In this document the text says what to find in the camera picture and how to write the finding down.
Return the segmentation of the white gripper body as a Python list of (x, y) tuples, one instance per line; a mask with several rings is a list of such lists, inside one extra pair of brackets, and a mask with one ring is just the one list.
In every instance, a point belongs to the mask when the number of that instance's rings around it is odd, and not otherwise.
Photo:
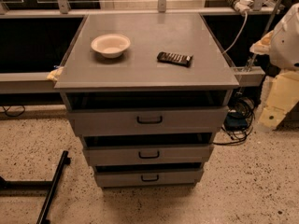
[(251, 45), (249, 51), (258, 55), (268, 55), (273, 32), (270, 31), (260, 40)]

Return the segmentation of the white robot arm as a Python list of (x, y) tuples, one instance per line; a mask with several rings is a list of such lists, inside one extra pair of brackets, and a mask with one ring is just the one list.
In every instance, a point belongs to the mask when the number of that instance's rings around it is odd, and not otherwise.
[(299, 102), (299, 4), (293, 5), (249, 51), (268, 55), (270, 63), (280, 69), (258, 119), (260, 126), (275, 130)]

